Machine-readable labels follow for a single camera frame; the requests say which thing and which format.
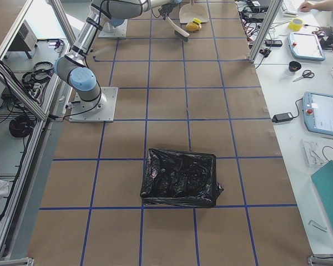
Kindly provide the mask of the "person hand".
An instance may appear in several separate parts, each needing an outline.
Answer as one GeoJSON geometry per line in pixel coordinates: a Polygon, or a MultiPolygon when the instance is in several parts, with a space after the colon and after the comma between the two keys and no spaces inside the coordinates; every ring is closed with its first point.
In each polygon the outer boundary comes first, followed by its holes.
{"type": "Polygon", "coordinates": [[[301,12],[309,12],[311,10],[319,10],[318,7],[318,2],[313,2],[313,1],[304,1],[302,4],[299,6],[299,11],[301,12]]]}

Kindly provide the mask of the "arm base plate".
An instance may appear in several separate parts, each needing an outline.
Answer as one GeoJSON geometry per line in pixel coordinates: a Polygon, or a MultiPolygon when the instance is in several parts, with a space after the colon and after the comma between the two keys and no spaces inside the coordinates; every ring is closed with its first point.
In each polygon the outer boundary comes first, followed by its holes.
{"type": "Polygon", "coordinates": [[[75,94],[72,105],[72,112],[69,117],[70,122],[113,122],[115,106],[117,101],[117,87],[102,87],[102,95],[91,102],[82,101],[75,94]]]}
{"type": "Polygon", "coordinates": [[[108,21],[104,24],[103,30],[99,33],[99,39],[124,39],[126,38],[128,20],[117,21],[119,25],[114,26],[112,21],[108,21]]]}

